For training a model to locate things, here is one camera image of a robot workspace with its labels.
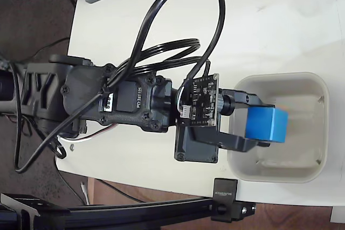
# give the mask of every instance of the screw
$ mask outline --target screw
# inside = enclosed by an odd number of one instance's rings
[[[101,124],[106,122],[106,118],[104,118],[104,116],[99,120],[101,122]]]
[[[155,81],[155,79],[154,79],[152,76],[149,76],[149,77],[147,78],[147,83],[153,84],[154,81]]]
[[[161,75],[156,77],[157,85],[161,85],[163,83],[163,81],[164,81],[164,78]]]
[[[149,113],[144,113],[144,114],[142,115],[142,118],[143,118],[144,120],[148,120],[148,119],[150,119],[150,114],[149,114]]]
[[[159,130],[161,128],[161,123],[157,121],[151,121],[150,128],[152,128],[153,130]]]
[[[106,72],[110,73],[113,70],[113,66],[111,64],[106,64]]]
[[[67,85],[61,86],[60,92],[61,92],[62,94],[67,94],[67,93],[69,93],[69,91],[70,91],[70,88],[69,88]]]
[[[176,157],[176,159],[178,160],[178,161],[184,161],[184,154],[178,154],[177,155],[177,157]]]

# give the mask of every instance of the white wire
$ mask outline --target white wire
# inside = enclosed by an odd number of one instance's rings
[[[181,101],[183,90],[184,90],[184,86],[181,88],[181,91],[178,93],[178,96],[177,96],[177,110],[180,112],[180,114],[182,113],[182,110],[180,109],[180,101]]]
[[[64,137],[60,137],[60,136],[59,136],[59,138],[60,138],[60,140],[65,141],[65,142],[69,142],[69,143],[84,142],[84,141],[91,140],[94,137],[97,137],[97,136],[99,136],[99,135],[101,135],[101,134],[103,134],[103,133],[113,129],[116,126],[117,126],[117,124],[112,124],[112,125],[108,126],[107,128],[103,128],[103,129],[101,129],[101,130],[99,130],[99,131],[97,131],[97,132],[95,132],[95,133],[93,133],[93,134],[91,134],[89,136],[82,137],[82,138],[73,139],[73,138],[64,138]]]

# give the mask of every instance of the black mount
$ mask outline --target black mount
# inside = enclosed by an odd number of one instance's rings
[[[1,194],[0,229],[159,229],[206,217],[239,221],[253,215],[256,205],[236,201],[236,190],[237,180],[215,179],[213,198],[69,209],[31,195]]]

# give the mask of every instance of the electronic component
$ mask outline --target electronic component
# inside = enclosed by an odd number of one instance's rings
[[[183,105],[183,124],[191,127],[212,127],[217,124],[219,74],[193,79],[189,89],[186,89],[187,99]],[[189,107],[190,116],[185,111]]]
[[[107,112],[113,111],[113,99],[114,99],[114,93],[110,93],[108,96],[108,99],[106,100],[103,110]]]

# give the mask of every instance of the black cable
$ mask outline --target black cable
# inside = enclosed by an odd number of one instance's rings
[[[137,35],[136,42],[134,44],[132,54],[130,58],[127,60],[126,64],[123,65],[123,70],[121,70],[120,73],[118,73],[118,69],[116,69],[107,82],[107,85],[104,86],[103,91],[107,91],[108,88],[110,87],[116,87],[119,83],[121,83],[123,80],[128,78],[131,74],[132,71],[135,67],[135,65],[141,61],[142,58],[142,47],[145,42],[145,39],[147,37],[148,31],[150,29],[150,26],[157,15],[159,9],[162,7],[162,5],[166,2],[167,0],[156,0],[151,8],[149,9],[148,13],[146,14],[139,33]],[[197,57],[199,60],[197,61],[197,64],[192,68],[192,70],[189,72],[187,75],[187,78],[184,80],[183,84],[178,90],[177,96],[181,97],[181,91],[184,89],[184,86],[188,83],[190,79],[192,79],[196,73],[201,69],[203,64],[206,62],[208,59],[209,55],[215,48],[215,45],[218,42],[220,33],[222,32],[223,25],[224,25],[224,20],[225,20],[225,1],[224,0],[218,0],[219,1],[219,19],[218,19],[218,24],[216,28],[215,35],[213,36],[213,39],[211,40],[211,43],[209,47],[206,49],[204,55],[202,57]],[[177,58],[174,57],[173,60],[166,60],[165,62],[177,62]],[[93,106],[100,98],[104,96],[103,92],[98,93],[95,95],[94,98],[89,100],[86,104],[83,106],[79,107],[72,115],[70,115],[68,118],[66,118],[60,125],[58,125],[50,134],[42,141],[40,146],[36,149],[36,151],[32,154],[32,156],[29,158],[29,160],[25,163],[25,165],[21,168],[18,166],[18,160],[19,160],[19,149],[20,149],[20,129],[21,129],[21,110],[20,110],[20,99],[19,99],[19,84],[18,84],[18,78],[17,74],[15,72],[14,65],[11,64],[11,69],[12,69],[12,74],[13,74],[13,79],[15,81],[15,91],[16,91],[16,110],[17,110],[17,137],[16,137],[16,149],[15,149],[15,169],[16,172],[18,173],[23,173],[25,172],[31,165],[32,163],[39,157],[39,155],[42,153],[44,148],[54,139],[56,136],[68,125],[70,125],[75,119],[77,119],[81,114],[83,114],[86,110],[90,109],[91,106]]]
[[[116,188],[116,187],[114,187],[113,185],[111,185],[111,184],[105,182],[104,180],[100,180],[100,179],[96,179],[96,180],[98,180],[100,183],[103,183],[103,184],[107,185],[109,188],[112,188],[114,191],[117,191],[117,192],[120,193],[121,195],[123,195],[123,196],[125,196],[125,197],[127,197],[127,198],[129,198],[129,199],[131,199],[131,200],[137,201],[137,202],[139,202],[139,203],[145,203],[145,201],[142,201],[142,200],[140,200],[140,199],[134,198],[134,197],[132,197],[131,195],[128,195],[128,194],[124,193],[123,191],[120,191],[118,188]]]
[[[30,57],[28,57],[28,58],[25,58],[25,59],[21,60],[21,62],[29,62],[29,61],[35,60],[35,59],[37,58],[37,55],[38,55],[41,51],[43,51],[43,50],[45,50],[45,49],[47,49],[47,48],[53,47],[53,46],[57,45],[58,43],[62,43],[63,41],[66,41],[66,40],[69,40],[69,39],[70,39],[69,37],[65,37],[65,38],[56,40],[56,41],[54,41],[53,43],[48,44],[48,45],[46,45],[46,46],[40,48],[34,55],[32,55],[32,56],[30,56]]]
[[[45,147],[49,145],[49,143],[54,140],[54,138],[68,125],[70,125],[76,118],[78,118],[82,113],[89,109],[98,99],[103,97],[103,94],[97,94],[94,98],[88,101],[86,104],[81,106],[77,109],[71,116],[66,118],[60,125],[58,125],[50,134],[42,141],[42,143],[38,146],[35,152],[31,155],[31,157],[27,160],[27,162],[20,168],[18,165],[19,162],[19,150],[20,150],[20,131],[17,131],[17,139],[16,139],[16,149],[15,149],[15,170],[18,173],[23,173],[30,168],[30,166],[37,160],[40,154],[43,152]]]
[[[159,62],[159,63],[155,63],[155,64],[150,64],[150,65],[145,65],[145,66],[140,66],[140,67],[135,67],[132,74],[130,76],[135,76],[135,75],[139,75],[142,73],[149,73],[149,72],[156,72],[159,70],[163,70],[163,69],[167,69],[167,68],[173,68],[173,67],[178,67],[178,66],[184,66],[187,64],[192,64],[192,63],[196,63],[200,57],[198,59],[194,59],[194,60],[189,60],[189,58],[185,58],[183,59],[183,57],[185,57],[186,55],[196,51],[197,49],[200,48],[200,41],[198,39],[184,39],[184,40],[176,40],[176,41],[171,41],[168,43],[164,43],[164,44],[159,44],[156,45],[154,47],[148,48],[147,50],[144,50],[141,52],[140,57],[138,58],[137,62],[143,61],[145,59],[148,59],[154,55],[166,52],[166,51],[172,51],[172,50],[176,50],[179,48],[186,48],[189,47],[188,49],[166,59],[163,62]],[[125,60],[124,62],[122,62],[116,69],[115,73],[112,75],[111,78],[115,78],[117,77],[120,73],[123,72],[123,70],[125,69],[125,66],[128,64],[128,60]]]
[[[147,12],[141,26],[139,29],[139,33],[137,35],[132,54],[130,58],[128,59],[128,66],[120,73],[118,74],[117,71],[114,72],[113,76],[110,78],[108,82],[109,87],[113,87],[115,84],[117,84],[119,81],[123,80],[125,77],[129,76],[132,73],[132,70],[134,69],[134,66],[136,65],[137,62],[140,60],[140,56],[142,53],[142,48],[145,42],[145,39],[147,37],[147,34],[149,32],[149,29],[151,27],[151,24],[156,17],[158,11],[160,8],[163,6],[163,4],[167,0],[156,0],[149,11]],[[186,79],[184,80],[184,83],[182,86],[179,88],[178,91],[181,91],[184,86],[191,80],[201,69],[203,64],[206,62],[210,54],[212,53],[213,49],[215,48],[220,34],[222,32],[223,26],[224,26],[224,21],[225,21],[225,0],[218,0],[219,2],[219,18],[218,18],[218,24],[217,28],[215,31],[215,34],[213,35],[213,38],[211,40],[210,45],[206,49],[205,53],[202,55],[202,57],[199,59],[197,64],[192,68],[192,70],[188,73]]]
[[[72,191],[72,193],[80,200],[80,202],[86,206],[86,202],[81,198],[81,196],[79,196],[77,194],[77,192],[70,186],[70,184],[68,184],[68,182],[65,180],[65,178],[61,175],[59,169],[58,169],[58,166],[56,165],[56,157],[54,157],[54,166],[55,166],[55,169],[56,169],[56,172],[58,173],[60,179],[64,182],[64,184],[66,184],[66,186]]]

